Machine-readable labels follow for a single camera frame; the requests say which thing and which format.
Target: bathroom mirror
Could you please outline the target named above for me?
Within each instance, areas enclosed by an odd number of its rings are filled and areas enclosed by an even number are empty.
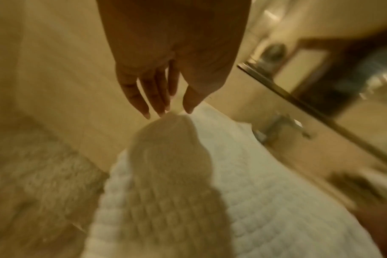
[[[270,10],[239,67],[387,162],[387,0],[273,0],[259,21]]]

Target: towel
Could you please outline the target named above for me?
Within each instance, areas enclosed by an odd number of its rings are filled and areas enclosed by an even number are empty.
[[[83,258],[381,258],[340,204],[207,104],[118,156]]]

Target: floor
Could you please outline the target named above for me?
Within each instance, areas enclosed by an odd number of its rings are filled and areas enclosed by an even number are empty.
[[[75,258],[107,178],[32,119],[0,119],[0,258]]]

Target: quilted fabric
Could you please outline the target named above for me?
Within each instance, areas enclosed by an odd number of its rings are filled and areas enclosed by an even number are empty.
[[[119,155],[83,258],[381,258],[344,207],[208,105]]]

